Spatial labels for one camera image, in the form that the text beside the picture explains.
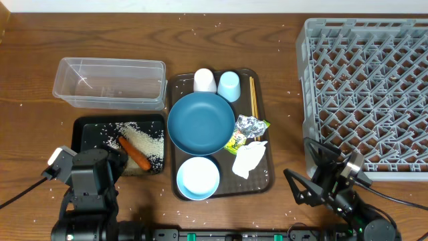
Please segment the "white paper napkin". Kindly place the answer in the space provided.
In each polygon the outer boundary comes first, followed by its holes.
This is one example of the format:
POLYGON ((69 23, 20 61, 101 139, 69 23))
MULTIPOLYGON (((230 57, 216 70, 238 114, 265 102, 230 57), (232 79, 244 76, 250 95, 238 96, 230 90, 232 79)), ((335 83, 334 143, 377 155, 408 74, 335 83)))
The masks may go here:
POLYGON ((267 141, 253 141, 241 146, 237 150, 236 158, 232 166, 234 174, 247 179, 249 172, 254 170, 264 156, 267 141))

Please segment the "foil snack wrapper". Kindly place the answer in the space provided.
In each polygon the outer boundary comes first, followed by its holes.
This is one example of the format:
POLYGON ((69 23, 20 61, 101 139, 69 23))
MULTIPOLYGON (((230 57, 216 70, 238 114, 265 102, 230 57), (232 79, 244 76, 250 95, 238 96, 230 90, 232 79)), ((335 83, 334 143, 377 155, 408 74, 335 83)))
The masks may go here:
POLYGON ((233 134, 224 149, 236 155, 238 149, 246 144, 248 139, 261 137, 269 126, 270 123, 266 120, 259 120, 254 116, 239 115, 233 134))

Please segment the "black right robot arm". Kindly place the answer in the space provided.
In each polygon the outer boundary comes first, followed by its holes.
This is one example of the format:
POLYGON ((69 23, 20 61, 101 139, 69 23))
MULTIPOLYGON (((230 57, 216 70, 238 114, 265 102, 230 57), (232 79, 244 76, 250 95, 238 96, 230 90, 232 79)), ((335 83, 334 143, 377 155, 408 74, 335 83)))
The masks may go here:
POLYGON ((306 137, 304 146, 313 159, 316 170, 306 179, 290 169, 284 175, 298 205, 326 206, 346 224, 321 231, 318 240, 400 240, 395 221, 384 211, 364 202, 354 185, 370 187, 372 181, 364 174, 364 156, 350 154, 340 162, 341 150, 306 137))

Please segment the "orange carrot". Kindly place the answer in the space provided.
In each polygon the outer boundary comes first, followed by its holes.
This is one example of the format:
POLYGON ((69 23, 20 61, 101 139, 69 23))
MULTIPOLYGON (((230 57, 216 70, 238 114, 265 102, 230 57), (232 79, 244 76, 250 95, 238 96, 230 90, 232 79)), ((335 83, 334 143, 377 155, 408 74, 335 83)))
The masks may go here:
POLYGON ((131 145, 124 137, 119 137, 118 141, 128 153, 128 156, 131 157, 142 170, 148 171, 151 168, 151 164, 144 154, 131 145))

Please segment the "light blue bowl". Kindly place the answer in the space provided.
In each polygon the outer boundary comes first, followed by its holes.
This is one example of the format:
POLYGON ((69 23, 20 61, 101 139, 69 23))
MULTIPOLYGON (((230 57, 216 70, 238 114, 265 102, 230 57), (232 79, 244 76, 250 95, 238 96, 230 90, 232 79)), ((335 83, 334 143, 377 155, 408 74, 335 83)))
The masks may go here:
POLYGON ((220 172, 212 160, 192 157, 179 167, 176 182, 180 193, 187 199, 204 200, 217 191, 220 172))

